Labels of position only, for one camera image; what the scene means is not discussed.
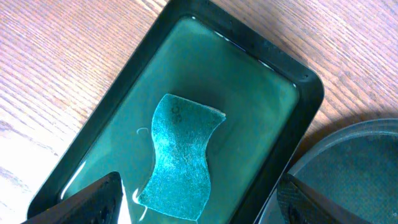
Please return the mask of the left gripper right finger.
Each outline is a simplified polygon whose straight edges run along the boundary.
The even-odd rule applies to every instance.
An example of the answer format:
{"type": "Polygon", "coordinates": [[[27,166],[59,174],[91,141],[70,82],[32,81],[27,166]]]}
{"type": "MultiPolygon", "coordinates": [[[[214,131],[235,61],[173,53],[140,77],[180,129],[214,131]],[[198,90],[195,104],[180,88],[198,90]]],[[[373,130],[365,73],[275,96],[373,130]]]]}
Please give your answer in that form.
{"type": "Polygon", "coordinates": [[[369,224],[291,174],[280,178],[277,202],[289,224],[369,224]]]}

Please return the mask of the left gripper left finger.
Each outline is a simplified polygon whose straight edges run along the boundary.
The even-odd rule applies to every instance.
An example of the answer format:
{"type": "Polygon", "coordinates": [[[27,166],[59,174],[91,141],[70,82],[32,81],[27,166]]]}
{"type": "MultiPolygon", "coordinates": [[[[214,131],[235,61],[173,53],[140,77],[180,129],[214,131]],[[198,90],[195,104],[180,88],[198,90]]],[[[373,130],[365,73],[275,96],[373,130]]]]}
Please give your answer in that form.
{"type": "Polygon", "coordinates": [[[110,172],[23,224],[117,224],[123,199],[119,172],[110,172]]]}

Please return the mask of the green scouring sponge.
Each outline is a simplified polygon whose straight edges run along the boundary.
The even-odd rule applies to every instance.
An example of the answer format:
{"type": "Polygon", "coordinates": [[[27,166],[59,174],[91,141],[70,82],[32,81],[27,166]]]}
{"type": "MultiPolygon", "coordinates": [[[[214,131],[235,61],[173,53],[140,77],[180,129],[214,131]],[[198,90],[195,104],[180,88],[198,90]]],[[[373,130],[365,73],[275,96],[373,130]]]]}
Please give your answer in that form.
{"type": "Polygon", "coordinates": [[[154,169],[137,201],[156,212],[196,221],[211,192],[206,147],[226,115],[210,106],[166,94],[151,124],[154,169]]]}

